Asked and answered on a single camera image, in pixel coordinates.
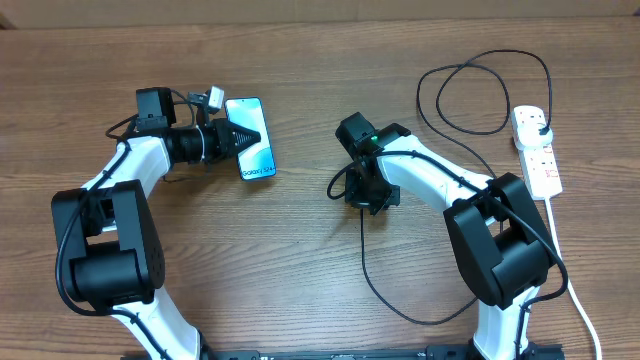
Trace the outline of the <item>blue Samsung Galaxy smartphone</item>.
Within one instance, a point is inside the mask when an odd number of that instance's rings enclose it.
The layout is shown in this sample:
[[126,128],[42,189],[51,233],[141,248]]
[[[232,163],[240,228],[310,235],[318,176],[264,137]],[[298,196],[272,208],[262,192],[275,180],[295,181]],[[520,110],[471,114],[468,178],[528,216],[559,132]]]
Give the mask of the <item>blue Samsung Galaxy smartphone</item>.
[[227,99],[225,106],[227,119],[233,124],[241,178],[252,181],[274,176],[276,164],[261,100]]

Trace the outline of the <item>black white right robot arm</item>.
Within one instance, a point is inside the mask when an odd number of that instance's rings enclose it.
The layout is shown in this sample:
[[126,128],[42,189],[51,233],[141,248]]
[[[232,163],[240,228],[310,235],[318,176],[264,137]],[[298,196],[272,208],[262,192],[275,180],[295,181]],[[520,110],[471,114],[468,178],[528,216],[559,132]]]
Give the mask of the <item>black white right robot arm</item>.
[[559,345],[526,336],[531,307],[564,294],[569,277],[523,180],[467,171],[397,123],[375,128],[356,112],[336,138],[352,161],[340,198],[377,214],[407,190],[444,216],[458,271],[474,294],[477,328],[466,344],[429,345],[428,359],[562,359]]

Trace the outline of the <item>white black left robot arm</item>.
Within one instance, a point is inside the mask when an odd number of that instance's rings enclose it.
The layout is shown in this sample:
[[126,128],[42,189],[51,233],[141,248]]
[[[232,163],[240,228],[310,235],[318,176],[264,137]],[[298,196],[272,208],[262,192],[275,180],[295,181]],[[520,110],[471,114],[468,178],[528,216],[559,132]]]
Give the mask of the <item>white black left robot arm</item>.
[[87,317],[113,317],[150,359],[212,359],[204,335],[185,320],[165,283],[165,258],[149,205],[154,186],[178,163],[235,158],[242,180],[275,173],[262,103],[223,90],[182,95],[136,92],[138,110],[113,128],[116,152],[82,187],[51,201],[55,281],[63,303]]

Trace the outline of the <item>white charger adapter plug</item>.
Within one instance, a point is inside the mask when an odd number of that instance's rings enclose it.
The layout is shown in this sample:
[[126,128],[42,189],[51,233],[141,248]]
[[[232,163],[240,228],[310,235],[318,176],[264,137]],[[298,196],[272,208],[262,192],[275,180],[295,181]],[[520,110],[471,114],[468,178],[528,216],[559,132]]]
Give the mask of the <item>white charger adapter plug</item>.
[[514,143],[520,151],[550,145],[553,137],[551,129],[539,128],[537,124],[518,125],[514,128]]

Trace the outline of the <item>white power strip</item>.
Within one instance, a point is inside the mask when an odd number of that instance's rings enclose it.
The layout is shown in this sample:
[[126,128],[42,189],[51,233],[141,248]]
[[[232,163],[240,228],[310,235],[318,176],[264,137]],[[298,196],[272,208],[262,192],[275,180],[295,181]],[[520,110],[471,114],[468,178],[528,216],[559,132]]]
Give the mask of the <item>white power strip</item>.
[[[513,129],[518,125],[546,127],[547,122],[542,109],[531,105],[516,106],[511,114]],[[524,180],[534,200],[550,199],[560,194],[562,184],[552,145],[518,150]]]

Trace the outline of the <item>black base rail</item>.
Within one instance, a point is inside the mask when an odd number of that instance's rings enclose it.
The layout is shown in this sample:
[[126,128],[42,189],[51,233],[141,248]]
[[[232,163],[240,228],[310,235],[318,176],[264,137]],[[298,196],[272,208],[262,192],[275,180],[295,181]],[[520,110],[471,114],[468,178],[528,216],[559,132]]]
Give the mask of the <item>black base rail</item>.
[[[281,352],[261,354],[258,351],[213,352],[211,359],[220,360],[465,360],[483,359],[472,354],[471,345],[438,345],[425,349],[388,349],[331,352]],[[561,345],[538,346],[531,342],[523,356],[529,360],[565,359]]]

